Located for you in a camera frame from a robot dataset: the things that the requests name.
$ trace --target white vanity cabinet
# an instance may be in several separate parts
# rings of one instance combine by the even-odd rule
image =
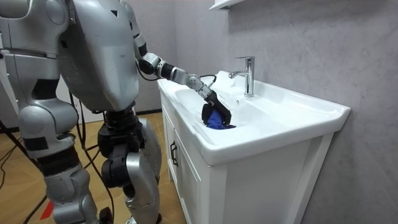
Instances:
[[[162,110],[169,176],[174,181],[187,223],[222,223],[226,167],[214,169],[205,163],[164,95]],[[211,182],[210,175],[217,181]]]
[[[187,223],[299,224],[350,109],[259,81],[245,98],[244,77],[228,75],[212,86],[237,126],[225,130],[202,123],[194,90],[158,80],[170,180]]]

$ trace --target chrome faucet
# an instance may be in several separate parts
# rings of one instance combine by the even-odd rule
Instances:
[[[254,56],[249,57],[237,57],[244,58],[246,61],[246,69],[243,71],[231,72],[228,76],[229,78],[235,78],[237,75],[246,76],[246,84],[244,86],[244,96],[253,97],[254,96]]]

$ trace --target white sink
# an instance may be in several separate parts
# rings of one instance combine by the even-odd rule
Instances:
[[[210,83],[212,77],[202,80]],[[187,125],[192,141],[209,165],[260,154],[295,142],[339,131],[350,108],[278,86],[255,81],[252,98],[244,97],[244,77],[217,74],[211,87],[231,110],[234,129],[214,130],[201,120],[204,100],[186,86],[159,80],[159,88]]]

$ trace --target white shelf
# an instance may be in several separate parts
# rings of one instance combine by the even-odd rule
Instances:
[[[216,0],[215,4],[211,6],[210,10],[229,9],[230,6],[243,2],[244,0]]]

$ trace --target cabinet handle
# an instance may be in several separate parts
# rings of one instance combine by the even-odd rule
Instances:
[[[174,148],[172,149],[172,160],[173,160],[173,164],[178,167],[177,158],[174,156],[174,151],[176,151],[176,150],[177,150],[177,146],[174,144]]]
[[[175,141],[170,145],[170,155],[172,155],[173,158],[173,146],[175,146]]]

